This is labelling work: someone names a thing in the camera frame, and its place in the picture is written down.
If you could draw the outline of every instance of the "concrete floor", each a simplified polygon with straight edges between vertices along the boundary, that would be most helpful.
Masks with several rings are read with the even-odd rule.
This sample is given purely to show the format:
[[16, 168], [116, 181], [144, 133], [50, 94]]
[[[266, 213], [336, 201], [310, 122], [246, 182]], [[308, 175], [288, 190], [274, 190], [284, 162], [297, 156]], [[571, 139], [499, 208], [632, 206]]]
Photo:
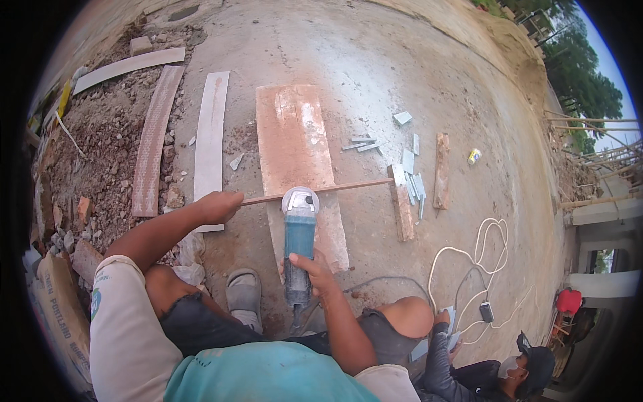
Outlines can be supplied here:
[[[497, 67], [426, 21], [372, 3], [345, 1], [237, 1], [222, 8], [200, 7], [176, 22], [202, 24], [206, 40], [196, 46], [185, 70], [186, 111], [176, 125], [177, 143], [196, 134], [206, 74], [231, 71], [224, 123], [224, 189], [262, 195], [255, 119], [255, 88], [278, 84], [316, 84], [329, 141], [336, 183], [386, 176], [386, 166], [399, 163], [411, 134], [421, 139], [415, 171], [421, 172], [429, 200], [433, 193], [435, 135], [449, 133], [450, 197], [448, 210], [435, 214], [431, 203], [415, 238], [397, 241], [390, 191], [370, 187], [339, 192], [341, 217], [350, 264], [355, 270], [336, 275], [349, 288], [381, 275], [406, 275], [426, 285], [435, 254], [454, 246], [473, 254], [478, 225], [487, 217], [505, 219], [509, 228], [508, 263], [496, 274], [489, 293], [496, 325], [506, 321], [532, 284], [532, 292], [514, 318], [501, 329], [490, 329], [474, 345], [466, 345], [456, 367], [485, 359], [502, 360], [516, 352], [515, 339], [525, 331], [540, 344], [548, 331], [554, 292], [563, 276], [563, 225], [554, 215], [550, 195], [556, 185], [545, 154], [541, 110]], [[153, 15], [167, 19], [168, 10]], [[448, 8], [441, 12], [456, 12]], [[457, 19], [458, 15], [449, 15]], [[475, 42], [476, 37], [469, 38]], [[413, 121], [402, 128], [392, 115], [409, 111]], [[371, 134], [386, 140], [384, 156], [373, 150], [342, 152], [349, 138]], [[466, 162], [471, 148], [482, 158]], [[179, 170], [189, 175], [181, 183], [192, 200], [194, 148], [177, 148]], [[239, 170], [229, 162], [246, 155]], [[267, 226], [264, 205], [243, 208], [219, 233], [207, 233], [206, 285], [222, 306], [224, 274], [253, 268], [262, 281], [262, 317], [271, 338], [287, 335], [291, 313], [283, 290]], [[492, 270], [502, 251], [500, 234], [491, 230], [482, 264]], [[439, 307], [453, 304], [471, 263], [446, 251], [431, 283]], [[484, 275], [488, 283], [489, 275]], [[481, 290], [471, 275], [460, 291], [464, 305]], [[536, 309], [538, 295], [539, 311]], [[411, 282], [377, 281], [362, 287], [349, 302], [358, 314], [363, 307], [422, 295]], [[474, 302], [460, 329], [479, 320]], [[483, 330], [478, 324], [464, 335], [471, 342]]]

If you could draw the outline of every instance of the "extension cord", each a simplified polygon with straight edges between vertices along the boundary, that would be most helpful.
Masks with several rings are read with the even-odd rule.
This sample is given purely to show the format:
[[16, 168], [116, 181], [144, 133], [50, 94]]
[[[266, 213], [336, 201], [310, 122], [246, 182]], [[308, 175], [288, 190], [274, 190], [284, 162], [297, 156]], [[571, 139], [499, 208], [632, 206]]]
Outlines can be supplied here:
[[[489, 225], [487, 226], [487, 228], [486, 228], [486, 230], [484, 232], [484, 237], [483, 237], [483, 241], [482, 241], [482, 251], [480, 252], [480, 258], [476, 259], [476, 256], [478, 255], [478, 245], [480, 244], [480, 232], [482, 231], [482, 227], [484, 226], [484, 224], [487, 221], [492, 221], [492, 222], [489, 223]], [[502, 230], [502, 226], [500, 225], [501, 223], [504, 224], [505, 231]], [[482, 261], [482, 256], [484, 255], [485, 246], [487, 244], [487, 234], [489, 233], [489, 229], [492, 226], [497, 226], [500, 229], [500, 235], [502, 236], [502, 241], [503, 241], [504, 247], [502, 249], [502, 252], [500, 253], [500, 257], [498, 258], [498, 263], [496, 264], [495, 269], [492, 270], [492, 271], [487, 271], [486, 268], [484, 268], [484, 266], [482, 266], [480, 261]], [[491, 278], [489, 279], [489, 285], [487, 286], [487, 288], [484, 289], [483, 291], [477, 293], [475, 296], [473, 296], [467, 302], [467, 304], [464, 306], [464, 308], [458, 312], [458, 320], [457, 320], [457, 323], [455, 325], [455, 331], [458, 331], [458, 327], [460, 326], [460, 320], [462, 319], [462, 315], [464, 314], [464, 311], [467, 309], [467, 307], [469, 307], [469, 304], [471, 304], [471, 302], [476, 297], [489, 292], [489, 289], [491, 288], [491, 284], [493, 283], [494, 275], [496, 275], [496, 272], [499, 272], [500, 270], [502, 270], [507, 265], [507, 259], [509, 258], [509, 252], [507, 250], [508, 236], [509, 236], [509, 228], [507, 226], [507, 222], [504, 219], [497, 220], [497, 219], [494, 219], [494, 218], [487, 218], [484, 221], [482, 221], [482, 223], [480, 224], [480, 227], [478, 228], [478, 237], [476, 238], [476, 247], [475, 247], [474, 252], [473, 252], [473, 258], [471, 258], [471, 255], [468, 252], [466, 252], [464, 250], [460, 250], [459, 248], [451, 247], [451, 246], [446, 246], [446, 247], [441, 248], [440, 251], [438, 251], [437, 254], [435, 255], [435, 257], [433, 258], [433, 264], [431, 265], [431, 271], [429, 273], [429, 282], [428, 282], [427, 288], [428, 288], [429, 299], [431, 300], [431, 306], [433, 308], [433, 314], [435, 314], [435, 315], [437, 314], [438, 309], [437, 309], [437, 304], [435, 303], [435, 299], [433, 298], [433, 295], [431, 294], [431, 280], [433, 278], [433, 271], [435, 270], [435, 263], [437, 262], [438, 257], [440, 257], [440, 254], [443, 251], [445, 251], [445, 250], [453, 250], [453, 251], [457, 251], [459, 253], [462, 253], [462, 254], [466, 255], [467, 257], [469, 257], [469, 260], [471, 261], [472, 264], [474, 264], [476, 267], [481, 268], [488, 275], [491, 275]], [[507, 321], [505, 321], [504, 323], [500, 324], [499, 326], [494, 326], [494, 325], [492, 325], [491, 322], [488, 323], [487, 326], [485, 327], [485, 329], [482, 331], [482, 334], [480, 334], [480, 336], [475, 341], [473, 341], [473, 342], [463, 342], [463, 344], [465, 344], [465, 345], [473, 345], [474, 343], [476, 343], [477, 341], [479, 341], [482, 338], [482, 336], [485, 334], [485, 332], [487, 332], [489, 327], [492, 327], [494, 329], [499, 329], [499, 328], [502, 328], [506, 323], [510, 322], [512, 320], [512, 318], [514, 318], [514, 314], [516, 313], [516, 311], [520, 308], [520, 306], [525, 301], [527, 296], [529, 296], [529, 293], [531, 293], [532, 289], [535, 289], [535, 288], [536, 288], [535, 284], [531, 285], [531, 288], [529, 288], [529, 290], [527, 291], [527, 294], [525, 294], [523, 299], [516, 306], [516, 308], [511, 313], [511, 316], [509, 317], [509, 319]], [[539, 322], [540, 321], [540, 308], [538, 307], [538, 290], [536, 290], [536, 311], [538, 312], [538, 322]], [[472, 326], [474, 326], [475, 324], [480, 324], [480, 323], [484, 323], [484, 320], [475, 321], [475, 322], [469, 324], [468, 327], [466, 327], [464, 330], [460, 331], [460, 335], [462, 336]], [[539, 339], [540, 330], [538, 329], [538, 325], [536, 326], [536, 330], [537, 330], [536, 339]]]

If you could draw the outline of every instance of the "black shorts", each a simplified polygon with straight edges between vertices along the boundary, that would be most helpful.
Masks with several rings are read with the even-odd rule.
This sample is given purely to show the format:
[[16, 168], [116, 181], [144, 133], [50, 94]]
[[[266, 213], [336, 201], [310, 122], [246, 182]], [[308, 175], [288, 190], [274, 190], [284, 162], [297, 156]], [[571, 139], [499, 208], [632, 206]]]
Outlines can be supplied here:
[[[194, 356], [205, 349], [270, 342], [245, 325], [215, 314], [201, 299], [200, 292], [181, 297], [159, 319], [165, 335], [184, 357]], [[373, 344], [380, 365], [400, 364], [421, 340], [399, 334], [376, 309], [364, 309], [358, 322]], [[293, 336], [283, 341], [300, 343], [317, 353], [331, 355], [326, 331], [310, 336]]]

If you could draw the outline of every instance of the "blue angle grinder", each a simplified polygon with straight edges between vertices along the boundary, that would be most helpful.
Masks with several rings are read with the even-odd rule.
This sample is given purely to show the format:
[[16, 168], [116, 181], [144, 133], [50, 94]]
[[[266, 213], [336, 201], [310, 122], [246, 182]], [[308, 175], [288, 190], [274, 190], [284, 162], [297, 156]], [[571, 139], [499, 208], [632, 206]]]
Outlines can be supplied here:
[[320, 199], [307, 187], [293, 187], [282, 199], [284, 212], [284, 296], [293, 309], [291, 334], [300, 327], [301, 312], [311, 302], [312, 284], [308, 272], [293, 266], [290, 253], [313, 259], [313, 244]]

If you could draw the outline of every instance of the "baseball cap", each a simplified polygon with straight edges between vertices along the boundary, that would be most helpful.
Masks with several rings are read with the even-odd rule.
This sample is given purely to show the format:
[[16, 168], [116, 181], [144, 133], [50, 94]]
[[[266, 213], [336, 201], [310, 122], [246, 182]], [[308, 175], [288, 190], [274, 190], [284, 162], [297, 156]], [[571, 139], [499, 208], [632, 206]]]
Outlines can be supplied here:
[[549, 383], [556, 364], [554, 354], [544, 346], [533, 347], [522, 331], [520, 331], [516, 343], [518, 344], [518, 350], [527, 355], [529, 375], [525, 380], [525, 384], [527, 394], [533, 395], [543, 390]]

